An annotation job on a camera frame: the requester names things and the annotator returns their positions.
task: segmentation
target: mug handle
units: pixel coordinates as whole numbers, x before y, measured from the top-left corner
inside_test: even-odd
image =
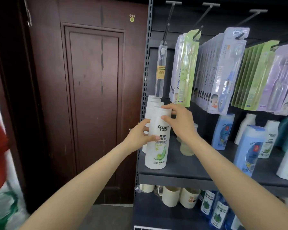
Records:
[[[162,186],[162,185],[158,185],[158,195],[159,195],[159,196],[162,196],[163,191],[162,191],[162,193],[160,193],[160,187],[163,187],[163,186]]]

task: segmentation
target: door hinge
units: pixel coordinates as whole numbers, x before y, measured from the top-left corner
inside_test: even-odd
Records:
[[[32,19],[31,19],[31,14],[30,14],[30,11],[28,9],[28,4],[27,4],[27,0],[24,0],[24,5],[26,7],[26,12],[27,12],[27,23],[28,23],[28,26],[32,26]]]

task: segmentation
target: yellow label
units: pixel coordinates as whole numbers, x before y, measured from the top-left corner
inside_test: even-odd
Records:
[[[157,67],[157,79],[164,79],[165,74],[165,66],[158,66]]]

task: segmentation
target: floor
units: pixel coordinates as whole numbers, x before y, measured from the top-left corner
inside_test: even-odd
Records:
[[[131,230],[133,205],[93,205],[79,230]]]

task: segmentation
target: brown wooden door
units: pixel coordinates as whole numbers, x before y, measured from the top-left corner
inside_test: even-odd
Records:
[[[58,189],[122,142],[138,122],[147,6],[28,0],[28,8],[49,169]],[[96,202],[132,203],[135,169],[132,154]]]

